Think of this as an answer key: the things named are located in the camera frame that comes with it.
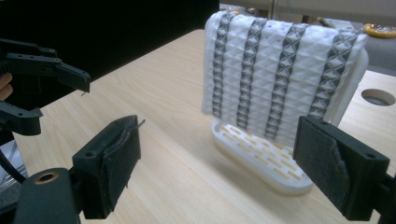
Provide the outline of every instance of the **light wood surface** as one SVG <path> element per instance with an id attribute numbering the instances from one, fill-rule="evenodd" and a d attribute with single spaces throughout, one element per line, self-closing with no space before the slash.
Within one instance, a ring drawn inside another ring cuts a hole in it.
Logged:
<path id="1" fill-rule="evenodd" d="M 83 223 L 347 223 L 314 187 L 283 196 L 215 147 L 212 118 L 201 112 L 205 32 L 154 50 L 42 108 L 42 134 L 15 134 L 29 175 L 72 166 L 72 156 L 109 122 L 136 114 L 142 159 L 106 220 Z M 371 105 L 365 89 L 396 95 L 394 77 L 367 72 L 340 127 L 392 159 L 395 105 Z M 376 223 L 374 213 L 371 222 Z"/>

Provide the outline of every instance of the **slotted base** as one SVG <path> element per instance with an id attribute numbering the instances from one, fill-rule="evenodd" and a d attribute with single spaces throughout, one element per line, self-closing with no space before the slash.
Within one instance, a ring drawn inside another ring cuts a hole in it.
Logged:
<path id="1" fill-rule="evenodd" d="M 217 146 L 244 164 L 277 192 L 302 195 L 314 186 L 292 158 L 292 148 L 245 133 L 215 119 L 212 133 Z"/>

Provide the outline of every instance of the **gray stripe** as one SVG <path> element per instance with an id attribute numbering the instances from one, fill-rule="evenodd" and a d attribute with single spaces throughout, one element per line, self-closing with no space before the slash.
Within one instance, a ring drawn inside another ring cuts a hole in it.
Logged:
<path id="1" fill-rule="evenodd" d="M 307 24 L 293 24 L 283 40 L 283 49 L 280 53 L 279 64 L 276 70 L 276 81 L 272 92 L 270 114 L 264 133 L 264 136 L 268 138 L 276 138 L 285 105 L 292 67 L 300 46 L 300 40 L 307 26 Z"/>
<path id="2" fill-rule="evenodd" d="M 327 61 L 308 112 L 309 117 L 323 119 L 357 39 L 358 34 L 355 32 L 340 32 L 332 41 L 332 47 L 327 54 Z"/>
<path id="3" fill-rule="evenodd" d="M 217 31 L 217 39 L 215 43 L 215 53 L 213 58 L 213 87 L 212 95 L 212 114 L 216 118 L 221 118 L 222 89 L 223 89 L 223 55 L 225 45 L 227 43 L 227 34 L 230 28 L 231 20 L 235 15 L 233 13 L 225 13 L 221 16 L 219 28 Z"/>
<path id="4" fill-rule="evenodd" d="M 242 60 L 242 74 L 240 81 L 239 105 L 236 112 L 236 125 L 246 129 L 248 126 L 248 113 L 251 99 L 251 83 L 253 82 L 254 64 L 256 62 L 257 50 L 262 38 L 262 28 L 266 19 L 258 18 L 250 26 L 245 42 L 244 58 Z"/>

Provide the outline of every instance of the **white cloth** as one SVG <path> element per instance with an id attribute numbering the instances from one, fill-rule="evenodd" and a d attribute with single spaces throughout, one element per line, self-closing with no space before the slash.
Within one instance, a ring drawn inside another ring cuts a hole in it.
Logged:
<path id="1" fill-rule="evenodd" d="M 226 11 L 205 31 L 203 112 L 289 147 L 300 116 L 332 119 L 365 43 L 354 32 Z"/>

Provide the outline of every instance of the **wooden table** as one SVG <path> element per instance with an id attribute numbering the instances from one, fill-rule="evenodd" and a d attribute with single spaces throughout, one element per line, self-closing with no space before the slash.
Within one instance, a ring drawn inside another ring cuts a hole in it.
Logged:
<path id="1" fill-rule="evenodd" d="M 72 156 L 109 122 L 136 114 L 142 159 L 106 220 L 84 223 L 347 223 L 314 187 L 290 197 L 270 189 L 215 147 L 212 117 L 201 112 L 205 32 L 182 36 L 42 108 L 42 134 L 15 134 L 30 175 L 72 166 Z M 396 95 L 396 79 L 367 72 L 341 129 L 392 159 L 395 106 L 361 98 L 365 89 Z M 378 214 L 372 222 L 376 223 Z"/>

